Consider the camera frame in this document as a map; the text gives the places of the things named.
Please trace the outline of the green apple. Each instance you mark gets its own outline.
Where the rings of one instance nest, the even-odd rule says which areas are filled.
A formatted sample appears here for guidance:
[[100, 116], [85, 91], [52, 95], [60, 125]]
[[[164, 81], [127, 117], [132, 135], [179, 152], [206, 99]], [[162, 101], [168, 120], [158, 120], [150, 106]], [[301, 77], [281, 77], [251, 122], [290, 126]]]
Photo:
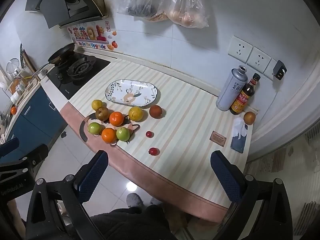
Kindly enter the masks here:
[[116, 131], [117, 139], [120, 141], [128, 141], [130, 138], [130, 132], [126, 127], [120, 127]]
[[97, 122], [91, 122], [88, 124], [88, 132], [92, 135], [99, 135], [101, 133], [102, 126]]

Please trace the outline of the black frying pan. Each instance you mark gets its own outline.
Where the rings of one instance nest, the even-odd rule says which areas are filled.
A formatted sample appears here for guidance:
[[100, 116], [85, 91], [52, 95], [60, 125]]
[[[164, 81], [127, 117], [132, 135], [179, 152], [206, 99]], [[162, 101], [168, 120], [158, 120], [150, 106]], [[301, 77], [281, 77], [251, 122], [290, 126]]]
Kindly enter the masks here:
[[60, 48], [59, 50], [57, 50], [52, 56], [49, 57], [48, 62], [46, 64], [44, 64], [42, 67], [40, 67], [32, 76], [31, 78], [36, 77], [37, 74], [39, 74], [44, 67], [46, 67], [48, 64], [60, 64], [61, 62], [66, 61], [70, 55], [73, 53], [75, 48], [75, 44], [69, 43], [67, 45], [65, 45], [63, 48]]

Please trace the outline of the range hood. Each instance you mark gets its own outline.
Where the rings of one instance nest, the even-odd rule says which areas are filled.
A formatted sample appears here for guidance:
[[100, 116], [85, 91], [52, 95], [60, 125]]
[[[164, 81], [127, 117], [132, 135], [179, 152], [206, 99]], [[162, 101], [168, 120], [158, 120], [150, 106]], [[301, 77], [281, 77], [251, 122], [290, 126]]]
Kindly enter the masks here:
[[108, 15], [104, 0], [27, 0], [25, 11], [40, 12], [48, 28], [101, 20]]

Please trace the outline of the red cherry tomato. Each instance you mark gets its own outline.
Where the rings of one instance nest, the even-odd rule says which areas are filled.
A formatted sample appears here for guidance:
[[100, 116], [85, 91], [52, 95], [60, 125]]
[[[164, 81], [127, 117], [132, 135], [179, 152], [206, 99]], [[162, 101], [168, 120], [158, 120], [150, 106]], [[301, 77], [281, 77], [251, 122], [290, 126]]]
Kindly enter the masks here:
[[153, 137], [153, 133], [152, 133], [151, 131], [147, 131], [145, 135], [146, 135], [146, 137], [148, 137], [148, 138]]
[[157, 155], [159, 155], [159, 150], [155, 147], [152, 147], [149, 149], [149, 155], [157, 156]]

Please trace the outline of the brown red apple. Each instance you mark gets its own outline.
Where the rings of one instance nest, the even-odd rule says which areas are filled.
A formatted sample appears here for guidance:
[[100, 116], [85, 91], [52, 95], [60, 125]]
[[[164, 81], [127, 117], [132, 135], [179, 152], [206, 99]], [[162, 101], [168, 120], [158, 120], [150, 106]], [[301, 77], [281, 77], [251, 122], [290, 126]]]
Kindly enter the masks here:
[[108, 108], [104, 106], [99, 107], [95, 112], [95, 116], [98, 120], [105, 122], [109, 118]]

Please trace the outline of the large yellow orange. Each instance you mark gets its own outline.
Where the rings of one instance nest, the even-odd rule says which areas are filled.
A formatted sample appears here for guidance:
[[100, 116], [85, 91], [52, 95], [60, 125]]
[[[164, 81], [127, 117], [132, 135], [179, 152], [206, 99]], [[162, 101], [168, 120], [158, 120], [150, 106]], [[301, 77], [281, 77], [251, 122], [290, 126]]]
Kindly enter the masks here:
[[140, 107], [135, 106], [135, 107], [131, 107], [130, 108], [130, 110], [129, 110], [129, 118], [132, 121], [139, 122], [140, 120], [143, 119], [143, 116], [144, 116], [144, 112]]

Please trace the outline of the orange tangerine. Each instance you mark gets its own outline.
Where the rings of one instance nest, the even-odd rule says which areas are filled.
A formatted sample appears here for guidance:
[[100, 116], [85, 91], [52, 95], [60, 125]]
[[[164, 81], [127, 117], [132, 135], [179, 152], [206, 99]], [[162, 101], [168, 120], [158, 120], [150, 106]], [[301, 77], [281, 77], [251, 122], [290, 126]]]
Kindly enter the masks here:
[[105, 128], [101, 132], [101, 138], [105, 143], [114, 144], [117, 140], [116, 131], [112, 128]]
[[118, 111], [112, 112], [109, 116], [109, 122], [112, 126], [119, 127], [124, 122], [124, 116], [121, 112], [118, 112]]

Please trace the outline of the dark red-orange fruit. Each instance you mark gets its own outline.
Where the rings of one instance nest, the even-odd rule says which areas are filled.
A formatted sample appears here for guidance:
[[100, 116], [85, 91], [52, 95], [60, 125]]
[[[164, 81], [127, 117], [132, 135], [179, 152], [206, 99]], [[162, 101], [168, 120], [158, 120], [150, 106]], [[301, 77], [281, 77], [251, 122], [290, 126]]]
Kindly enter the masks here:
[[151, 117], [155, 119], [159, 119], [162, 117], [163, 109], [158, 105], [153, 105], [149, 109], [149, 114]]

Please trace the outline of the blue kitchen cabinet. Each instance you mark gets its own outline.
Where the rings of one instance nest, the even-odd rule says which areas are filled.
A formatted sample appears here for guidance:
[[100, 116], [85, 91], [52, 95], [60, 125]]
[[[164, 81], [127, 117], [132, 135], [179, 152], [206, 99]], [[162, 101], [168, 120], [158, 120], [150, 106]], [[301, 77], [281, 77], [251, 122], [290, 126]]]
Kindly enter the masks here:
[[17, 161], [41, 144], [52, 147], [66, 126], [67, 123], [45, 91], [39, 88], [27, 102], [9, 133], [8, 140], [18, 138], [19, 147], [1, 157], [1, 163]]

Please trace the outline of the small yellow lemon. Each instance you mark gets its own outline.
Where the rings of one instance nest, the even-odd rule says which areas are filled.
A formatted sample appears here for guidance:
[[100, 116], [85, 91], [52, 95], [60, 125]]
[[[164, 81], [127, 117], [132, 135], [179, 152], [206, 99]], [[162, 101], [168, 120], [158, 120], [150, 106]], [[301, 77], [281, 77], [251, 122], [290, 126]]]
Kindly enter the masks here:
[[100, 107], [103, 107], [103, 102], [101, 100], [93, 100], [91, 103], [91, 107], [94, 111], [96, 111]]

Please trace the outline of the dark soy sauce bottle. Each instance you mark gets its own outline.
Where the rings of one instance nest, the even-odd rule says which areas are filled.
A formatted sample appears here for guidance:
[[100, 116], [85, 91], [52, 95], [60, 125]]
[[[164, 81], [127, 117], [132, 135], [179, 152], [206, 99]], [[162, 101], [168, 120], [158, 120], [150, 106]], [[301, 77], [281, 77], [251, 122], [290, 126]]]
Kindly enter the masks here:
[[234, 115], [240, 114], [245, 106], [247, 105], [249, 99], [255, 94], [255, 87], [260, 80], [260, 75], [255, 73], [249, 83], [246, 83], [242, 88], [242, 91], [238, 94], [235, 101], [229, 108], [230, 112]]

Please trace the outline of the black plug adapter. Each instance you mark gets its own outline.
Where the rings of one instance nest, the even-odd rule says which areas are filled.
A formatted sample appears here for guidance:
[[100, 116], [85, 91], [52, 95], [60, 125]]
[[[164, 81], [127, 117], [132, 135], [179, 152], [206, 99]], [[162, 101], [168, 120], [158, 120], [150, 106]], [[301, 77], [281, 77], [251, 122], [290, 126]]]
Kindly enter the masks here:
[[287, 68], [285, 67], [285, 64], [282, 61], [278, 60], [272, 70], [273, 77], [281, 81], [284, 75], [286, 74], [286, 72], [287, 72]]

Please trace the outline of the white wall socket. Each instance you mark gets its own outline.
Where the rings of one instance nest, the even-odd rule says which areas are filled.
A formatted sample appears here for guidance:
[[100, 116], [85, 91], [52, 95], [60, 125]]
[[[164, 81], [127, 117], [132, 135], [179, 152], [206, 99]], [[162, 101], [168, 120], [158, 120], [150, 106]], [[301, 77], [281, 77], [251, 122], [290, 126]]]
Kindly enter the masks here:
[[261, 51], [259, 48], [253, 47], [248, 57], [247, 64], [257, 71], [263, 73], [270, 61], [271, 57], [269, 55]]
[[233, 36], [231, 38], [227, 53], [229, 56], [246, 63], [252, 49], [253, 46], [251, 44], [236, 36]]

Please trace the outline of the silver gas canister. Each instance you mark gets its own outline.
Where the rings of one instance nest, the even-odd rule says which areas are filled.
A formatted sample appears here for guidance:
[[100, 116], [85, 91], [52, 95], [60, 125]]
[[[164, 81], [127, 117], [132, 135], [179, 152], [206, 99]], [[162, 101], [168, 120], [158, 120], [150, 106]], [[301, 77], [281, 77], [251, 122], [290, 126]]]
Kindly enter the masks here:
[[232, 103], [247, 83], [248, 77], [246, 72], [247, 69], [244, 66], [239, 66], [238, 68], [233, 68], [231, 70], [231, 73], [216, 101], [216, 106], [219, 110], [229, 110]]

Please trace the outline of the floral oval ceramic plate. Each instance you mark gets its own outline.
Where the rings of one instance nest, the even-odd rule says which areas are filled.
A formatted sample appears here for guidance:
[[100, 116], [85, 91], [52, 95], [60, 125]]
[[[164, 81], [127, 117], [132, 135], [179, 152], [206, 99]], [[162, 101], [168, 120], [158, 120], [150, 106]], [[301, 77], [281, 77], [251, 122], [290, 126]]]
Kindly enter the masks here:
[[157, 99], [158, 89], [149, 82], [119, 79], [105, 89], [108, 101], [126, 106], [145, 107]]

